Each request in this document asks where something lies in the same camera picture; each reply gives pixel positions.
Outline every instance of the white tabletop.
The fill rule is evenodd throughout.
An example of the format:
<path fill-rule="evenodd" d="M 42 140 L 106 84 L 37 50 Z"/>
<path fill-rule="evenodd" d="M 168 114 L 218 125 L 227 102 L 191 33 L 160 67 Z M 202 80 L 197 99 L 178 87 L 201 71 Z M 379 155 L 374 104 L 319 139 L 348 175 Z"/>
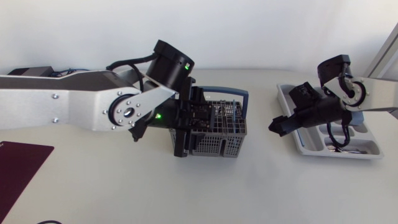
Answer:
<path fill-rule="evenodd" d="M 173 156 L 166 129 L 126 132 L 68 125 L 0 131 L 0 141 L 54 146 L 4 223 L 397 223 L 398 121 L 365 113 L 384 158 L 300 155 L 268 130 L 282 115 L 272 70 L 194 70 L 197 85 L 249 91 L 248 135 L 237 159 Z"/>

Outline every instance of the white wall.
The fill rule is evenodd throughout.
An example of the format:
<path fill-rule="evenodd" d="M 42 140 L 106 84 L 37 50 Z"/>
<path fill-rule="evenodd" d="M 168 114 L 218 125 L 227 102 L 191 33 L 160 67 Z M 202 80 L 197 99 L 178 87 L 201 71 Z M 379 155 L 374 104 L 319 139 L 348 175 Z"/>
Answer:
<path fill-rule="evenodd" d="M 349 54 L 368 67 L 398 21 L 396 0 L 3 0 L 0 73 L 52 65 L 104 68 L 162 39 L 195 68 L 278 68 L 316 75 Z"/>

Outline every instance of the gray plastic basket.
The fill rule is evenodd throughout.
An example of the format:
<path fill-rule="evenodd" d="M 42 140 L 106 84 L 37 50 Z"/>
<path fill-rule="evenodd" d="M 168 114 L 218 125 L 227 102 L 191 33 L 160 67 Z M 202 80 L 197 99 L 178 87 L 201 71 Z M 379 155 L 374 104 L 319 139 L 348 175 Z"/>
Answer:
<path fill-rule="evenodd" d="M 237 101 L 208 101 L 215 107 L 214 128 L 210 130 L 192 130 L 192 134 L 204 135 L 196 148 L 190 150 L 194 156 L 223 156 L 236 158 L 239 155 L 244 137 L 247 134 L 246 112 L 249 93 L 244 90 L 201 86 L 204 92 L 229 93 L 243 96 L 243 105 Z M 173 147 L 175 130 L 170 129 Z"/>

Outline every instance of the robotic arm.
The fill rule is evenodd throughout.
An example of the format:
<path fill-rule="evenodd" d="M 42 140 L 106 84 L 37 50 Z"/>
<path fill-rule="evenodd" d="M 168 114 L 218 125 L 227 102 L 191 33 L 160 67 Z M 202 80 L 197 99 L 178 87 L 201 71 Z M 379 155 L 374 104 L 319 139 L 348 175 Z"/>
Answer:
<path fill-rule="evenodd" d="M 181 131 L 184 144 L 189 130 L 213 128 L 215 109 L 188 77 L 193 60 L 161 40 L 154 52 L 115 62 L 107 70 L 60 78 L 0 75 L 0 129 L 72 124 L 94 131 L 129 130 L 137 141 L 147 126 L 155 126 Z M 146 75 L 134 65 L 150 60 Z M 133 70 L 112 72 L 122 65 Z M 131 75 L 140 80 L 140 90 Z M 143 83 L 142 76 L 148 81 Z"/>
<path fill-rule="evenodd" d="M 348 55 L 339 55 L 319 64 L 318 77 L 323 93 L 306 82 L 296 86 L 290 97 L 296 105 L 291 117 L 274 118 L 269 130 L 284 136 L 298 128 L 327 124 L 329 136 L 336 147 L 349 144 L 348 125 L 363 122 L 362 111 L 391 111 L 398 108 L 398 82 L 353 77 Z M 346 136 L 337 142 L 330 123 L 341 120 Z"/>

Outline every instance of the circular joint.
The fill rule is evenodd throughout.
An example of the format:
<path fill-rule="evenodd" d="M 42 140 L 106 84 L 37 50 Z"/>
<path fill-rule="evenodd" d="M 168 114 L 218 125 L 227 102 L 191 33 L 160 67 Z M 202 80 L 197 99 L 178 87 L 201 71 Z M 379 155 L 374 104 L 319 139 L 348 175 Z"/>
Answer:
<path fill-rule="evenodd" d="M 354 103 L 354 104 L 349 104 L 349 106 L 355 107 L 355 106 L 359 106 L 360 104 L 363 103 L 363 101 L 365 100 L 365 96 L 366 96 L 366 88 L 365 86 L 361 83 L 361 82 L 353 82 L 357 85 L 359 85 L 360 89 L 361 89 L 361 96 L 358 99 L 358 102 Z"/>
<path fill-rule="evenodd" d="M 127 99 L 127 98 L 130 98 L 130 97 L 132 97 L 132 96 L 134 96 L 133 94 L 126 94 L 126 95 L 123 95 L 123 96 L 120 96 L 120 97 L 118 97 L 116 100 L 114 100 L 112 103 L 111 103 L 111 106 L 109 107 L 109 113 L 108 113 L 108 118 L 109 118 L 109 120 L 114 124 L 114 125 L 116 125 L 116 126 L 122 126 L 122 125 L 120 125 L 116 120 L 115 120 L 115 118 L 114 118 L 114 113 L 115 113 L 115 111 L 116 111 L 116 107 L 117 107 L 117 105 L 120 103 L 120 102 L 122 102 L 123 100 L 125 100 L 125 99 Z"/>

